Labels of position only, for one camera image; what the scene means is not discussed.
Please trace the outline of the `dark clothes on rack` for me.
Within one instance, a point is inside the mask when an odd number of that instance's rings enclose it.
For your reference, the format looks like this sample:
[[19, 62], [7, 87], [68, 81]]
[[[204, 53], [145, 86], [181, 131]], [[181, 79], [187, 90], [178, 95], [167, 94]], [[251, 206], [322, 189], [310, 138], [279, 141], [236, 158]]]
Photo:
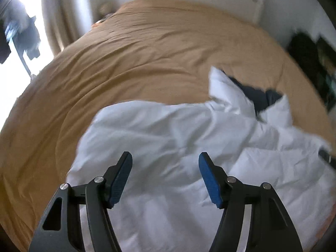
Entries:
[[19, 0], [12, 0], [6, 6], [1, 16], [1, 64], [11, 54], [10, 41], [21, 58], [23, 52], [30, 60], [40, 56], [41, 39], [35, 21], [36, 16], [30, 17]]

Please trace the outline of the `black bag on shelf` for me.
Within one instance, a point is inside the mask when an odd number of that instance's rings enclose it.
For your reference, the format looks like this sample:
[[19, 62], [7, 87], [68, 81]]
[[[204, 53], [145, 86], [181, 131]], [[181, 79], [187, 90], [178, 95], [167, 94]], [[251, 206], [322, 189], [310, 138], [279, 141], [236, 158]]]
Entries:
[[322, 66], [319, 62], [317, 47], [310, 36], [303, 32], [294, 34], [286, 50], [309, 80], [317, 85], [318, 73]]

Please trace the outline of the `tan orange bed cover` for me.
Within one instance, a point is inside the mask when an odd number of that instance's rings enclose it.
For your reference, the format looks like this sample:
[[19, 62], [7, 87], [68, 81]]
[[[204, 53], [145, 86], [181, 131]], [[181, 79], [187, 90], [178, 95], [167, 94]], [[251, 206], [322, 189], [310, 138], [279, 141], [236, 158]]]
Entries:
[[294, 125], [335, 138], [322, 100], [262, 28], [182, 0], [135, 0], [65, 48], [17, 99], [1, 130], [1, 232], [27, 251], [103, 107], [130, 100], [208, 100], [211, 66], [289, 97]]

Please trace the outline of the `beige window curtain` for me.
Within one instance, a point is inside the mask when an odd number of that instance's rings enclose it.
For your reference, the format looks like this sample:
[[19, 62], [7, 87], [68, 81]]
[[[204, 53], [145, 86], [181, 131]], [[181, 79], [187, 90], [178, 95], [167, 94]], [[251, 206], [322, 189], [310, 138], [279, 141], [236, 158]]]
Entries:
[[54, 56], [80, 38], [75, 0], [41, 0], [46, 36]]

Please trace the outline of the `small bedside lamp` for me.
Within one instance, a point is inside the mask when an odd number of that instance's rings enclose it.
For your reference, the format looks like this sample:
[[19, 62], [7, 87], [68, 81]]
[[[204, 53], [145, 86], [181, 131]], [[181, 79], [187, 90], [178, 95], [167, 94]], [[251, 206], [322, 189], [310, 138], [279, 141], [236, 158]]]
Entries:
[[113, 14], [114, 13], [113, 5], [110, 2], [102, 3], [98, 7], [98, 13], [100, 15], [100, 18], [104, 18], [104, 17], [106, 17], [108, 15]]

